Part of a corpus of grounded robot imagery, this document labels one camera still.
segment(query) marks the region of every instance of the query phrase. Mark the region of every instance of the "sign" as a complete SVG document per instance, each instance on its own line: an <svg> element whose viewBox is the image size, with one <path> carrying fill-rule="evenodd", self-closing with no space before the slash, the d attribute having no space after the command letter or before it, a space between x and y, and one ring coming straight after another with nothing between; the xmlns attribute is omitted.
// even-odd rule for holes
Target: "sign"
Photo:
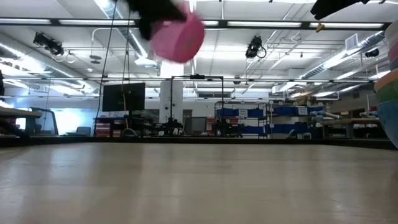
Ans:
<svg viewBox="0 0 398 224"><path fill-rule="evenodd" d="M240 118L247 118L248 111L247 110L239 110L239 117Z"/></svg>
<svg viewBox="0 0 398 224"><path fill-rule="evenodd" d="M299 107L299 108L298 108L298 115L308 115L308 108L306 108L306 107Z"/></svg>

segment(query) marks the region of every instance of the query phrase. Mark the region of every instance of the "computer screen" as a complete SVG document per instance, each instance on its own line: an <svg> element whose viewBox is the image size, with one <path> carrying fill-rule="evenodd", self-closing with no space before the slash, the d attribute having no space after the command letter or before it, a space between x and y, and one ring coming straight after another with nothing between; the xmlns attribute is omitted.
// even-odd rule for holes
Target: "computer screen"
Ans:
<svg viewBox="0 0 398 224"><path fill-rule="evenodd" d="M102 110L104 112L124 111L126 98L126 111L145 109L145 83L107 85L104 86Z"/></svg>

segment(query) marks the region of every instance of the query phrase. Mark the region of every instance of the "ceiling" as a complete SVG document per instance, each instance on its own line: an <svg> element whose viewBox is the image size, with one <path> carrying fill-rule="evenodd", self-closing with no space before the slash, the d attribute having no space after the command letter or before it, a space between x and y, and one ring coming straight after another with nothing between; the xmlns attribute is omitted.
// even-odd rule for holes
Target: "ceiling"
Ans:
<svg viewBox="0 0 398 224"><path fill-rule="evenodd" d="M274 0L273 3L269 3L268 0L196 1L195 12L206 20L281 21L284 18L287 21L314 21L313 15L309 12L313 3L302 4L300 2L311 2L311 0ZM355 4L328 16L323 22L394 22L398 20L396 13L398 1L388 2L384 4ZM120 4L118 9L124 17L128 17L129 12L125 4ZM2 0L0 15L2 17L106 19L95 0ZM137 15L133 14L131 18L136 19ZM0 33L51 57L46 50L37 48L32 43L35 33L43 32L61 42L64 49L75 56L73 63L68 63L67 60L60 63L84 77L101 77L104 69L103 61L99 65L95 65L90 63L92 59L89 56L95 54L102 58L106 57L109 29L97 30L94 34L94 41L91 42L92 33L95 29L95 27L0 26ZM143 47L149 51L149 44L139 38L138 30L131 30L138 37ZM292 77L291 69L305 70L319 64L344 47L345 40L354 34L358 34L359 39L363 39L374 33L374 31L352 30L323 30L316 33L313 30L208 29L204 43L196 57L196 73L212 76L222 75L226 78L234 78L237 75L243 78L296 78ZM265 60L255 61L246 69L249 62L246 60L245 51L254 35L260 35L263 43L268 39L267 45L265 45L268 54ZM125 48L126 39L120 33L113 32L104 70L104 73L109 77L122 77ZM381 53L377 58L364 58L361 62L360 56L357 55L331 69L338 71L334 74L343 74L375 60L385 58L387 56L386 45L381 43L379 48ZM132 77L157 77L159 71L156 69L145 68L134 63L134 49L131 47L130 54L130 62L127 63L130 65ZM368 72L370 73L374 69L375 67L370 67ZM185 64L184 73L192 73L191 62ZM159 86L159 82L148 82L147 84ZM259 83L254 88L271 87L273 85L273 83Z"/></svg>

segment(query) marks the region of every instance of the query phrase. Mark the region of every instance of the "black monitor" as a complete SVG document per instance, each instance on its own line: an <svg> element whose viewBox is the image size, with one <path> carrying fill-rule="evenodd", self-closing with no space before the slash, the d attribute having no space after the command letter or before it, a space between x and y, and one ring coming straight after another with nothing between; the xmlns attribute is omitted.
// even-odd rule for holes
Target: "black monitor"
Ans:
<svg viewBox="0 0 398 224"><path fill-rule="evenodd" d="M124 111L124 97L126 111L145 109L145 83L107 85L104 86L102 110L104 112Z"/></svg>

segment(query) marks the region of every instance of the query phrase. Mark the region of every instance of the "pink object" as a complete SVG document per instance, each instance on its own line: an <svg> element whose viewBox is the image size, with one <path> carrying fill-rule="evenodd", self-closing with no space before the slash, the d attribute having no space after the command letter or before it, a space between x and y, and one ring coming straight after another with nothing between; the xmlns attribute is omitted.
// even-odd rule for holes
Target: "pink object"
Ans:
<svg viewBox="0 0 398 224"><path fill-rule="evenodd" d="M162 58L185 63L198 53L205 38L205 26L184 5L180 5L180 9L187 20L157 21L152 29L150 46Z"/></svg>
<svg viewBox="0 0 398 224"><path fill-rule="evenodd" d="M398 42L396 42L388 52L388 59L390 60L390 62L393 62L397 58L398 58Z"/></svg>

